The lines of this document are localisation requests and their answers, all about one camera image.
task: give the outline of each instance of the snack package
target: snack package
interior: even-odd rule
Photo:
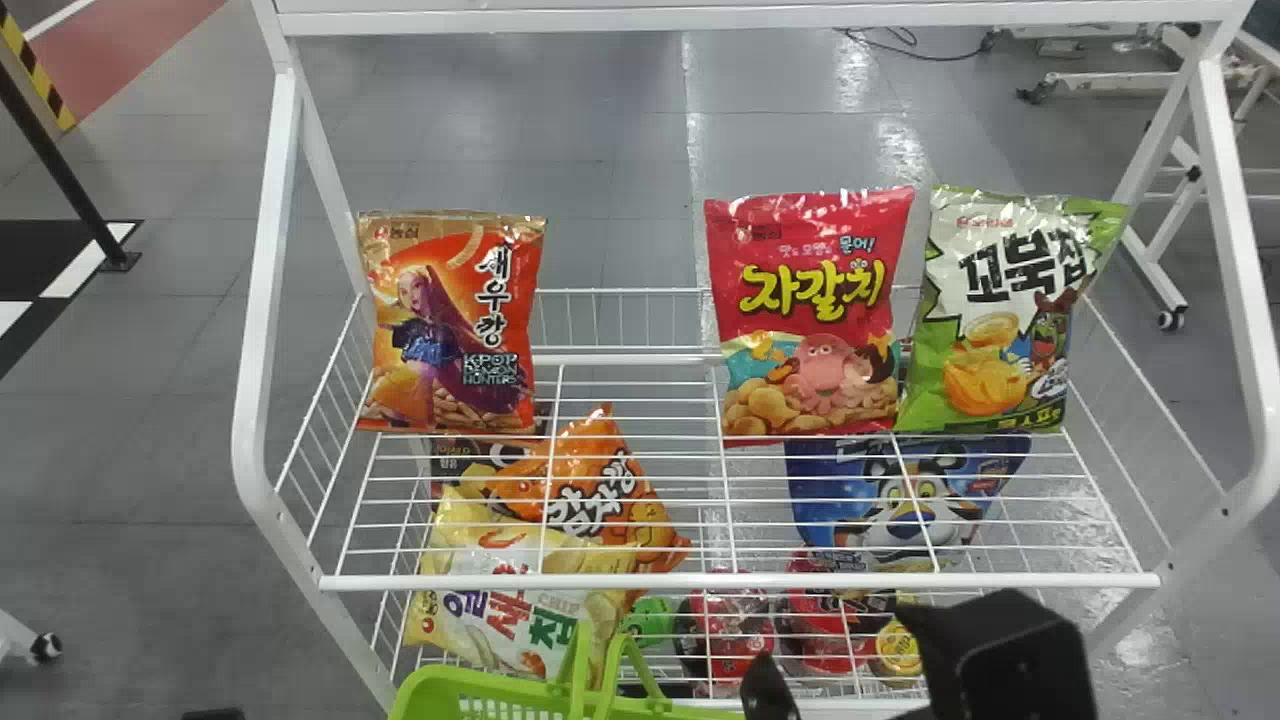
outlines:
[[[913,197],[897,187],[707,201],[728,366],[721,424],[736,436],[726,446],[892,425],[890,291]]]
[[[550,405],[534,406],[536,429],[529,438],[488,442],[479,437],[438,436],[431,438],[431,498],[439,500],[444,486],[457,488],[463,497],[483,498],[483,483],[498,470],[520,461],[547,437]]]
[[[602,405],[559,432],[549,491],[552,447],[544,441],[532,450],[534,457],[481,480],[480,492],[494,510],[512,518],[541,523],[545,509],[547,523],[570,536],[640,546],[637,571],[667,573],[685,560],[690,542],[671,527],[612,414],[612,405]]]
[[[361,213],[378,328],[360,428],[534,430],[527,325],[545,227],[489,213]]]
[[[497,515],[443,489],[426,551],[424,575],[544,573],[634,573],[635,553]],[[591,685],[618,620],[626,614],[623,591],[425,591],[413,593],[404,644],[434,644],[476,667],[554,678],[571,652],[573,629],[591,639]]]
[[[1066,406],[1071,306],[1125,206],[938,186],[897,430],[1047,430]]]
[[[778,637],[769,596],[755,588],[695,591],[676,610],[673,634],[694,697],[713,698],[735,697],[751,660],[774,652]]]
[[[796,552],[787,573],[829,573],[833,568],[814,562],[808,552]],[[831,688],[841,679],[852,682],[855,665],[867,662],[870,637],[893,616],[899,600],[893,589],[841,591],[792,588],[778,600],[776,624],[782,641],[782,664],[796,678],[815,678],[817,687]]]
[[[929,571],[924,533],[940,560],[969,544],[1030,447],[1027,434],[899,438],[904,468],[888,438],[788,441],[796,529],[842,571]]]

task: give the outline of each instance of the red round package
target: red round package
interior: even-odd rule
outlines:
[[[890,293],[914,196],[895,187],[705,202],[730,375],[726,446],[893,425]]]

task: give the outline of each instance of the orange snack bag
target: orange snack bag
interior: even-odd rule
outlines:
[[[498,511],[521,520],[540,523],[545,507],[547,524],[566,534],[599,538],[604,544],[639,544],[636,571],[667,573],[685,560],[690,542],[671,527],[667,509],[644,479],[612,415],[612,405],[604,404],[559,432],[550,492],[547,456],[552,448],[550,441],[543,441],[532,457],[485,479],[481,493]]]
[[[529,314],[545,218],[361,213],[378,315],[361,429],[532,433]]]

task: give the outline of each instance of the caster wheel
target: caster wheel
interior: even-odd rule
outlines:
[[[52,662],[61,653],[63,641],[52,633],[38,635],[36,637],[36,642],[31,643],[31,656],[41,665]]]
[[[1187,324],[1187,316],[1181,313],[1164,310],[1156,315],[1156,325],[1166,333],[1180,331],[1184,324]]]
[[[1042,105],[1056,85],[1056,82],[1039,81],[1036,83],[1036,87],[1030,90],[1014,90],[1014,97],[1027,102],[1028,105]]]

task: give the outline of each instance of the red snack bag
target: red snack bag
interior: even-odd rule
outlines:
[[[378,313],[358,427],[532,433],[529,314],[547,220],[490,213],[361,213]]]
[[[890,291],[915,191],[708,200],[728,391],[726,446],[887,430],[897,414]]]

